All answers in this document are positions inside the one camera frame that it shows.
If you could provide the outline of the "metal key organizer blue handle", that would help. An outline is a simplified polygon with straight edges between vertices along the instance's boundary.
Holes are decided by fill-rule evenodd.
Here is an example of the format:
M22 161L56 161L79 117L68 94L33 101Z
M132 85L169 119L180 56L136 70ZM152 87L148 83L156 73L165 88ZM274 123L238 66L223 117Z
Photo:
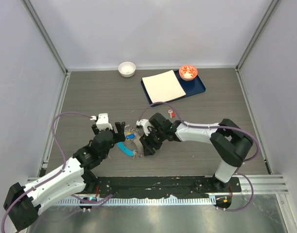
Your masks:
M129 124L125 126L124 134L127 136L127 133L131 132L135 135L135 138L131 140L126 140L124 142L119 142L117 144L118 148L127 156L131 157L133 156L133 151L137 150L139 153L142 154L142 157L144 156L144 149L143 145L140 142L140 137L142 136L142 131L140 129L131 127Z

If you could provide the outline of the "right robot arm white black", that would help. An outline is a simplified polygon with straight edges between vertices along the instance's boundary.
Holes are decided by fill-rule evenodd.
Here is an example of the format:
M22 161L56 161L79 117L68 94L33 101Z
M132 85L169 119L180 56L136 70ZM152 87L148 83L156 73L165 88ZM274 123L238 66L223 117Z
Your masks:
M212 145L221 162L213 175L212 186L216 191L225 191L230 185L230 178L241 167L254 141L233 121L223 119L220 123L194 124L182 120L170 121L156 113L150 119L136 122L143 129L140 142L144 155L153 155L164 141L194 141Z

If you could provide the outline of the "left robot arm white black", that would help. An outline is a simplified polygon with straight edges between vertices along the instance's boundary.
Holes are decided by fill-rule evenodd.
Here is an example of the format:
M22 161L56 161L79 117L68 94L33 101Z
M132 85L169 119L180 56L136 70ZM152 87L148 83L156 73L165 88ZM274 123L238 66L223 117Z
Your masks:
M97 121L92 126L94 138L71 158L64 158L61 166L33 182L10 186L3 204L5 215L1 231L5 232L7 218L20 232L61 199L82 191L92 193L97 182L92 169L107 158L115 144L125 141L125 123L116 122L115 127L114 130L110 123Z

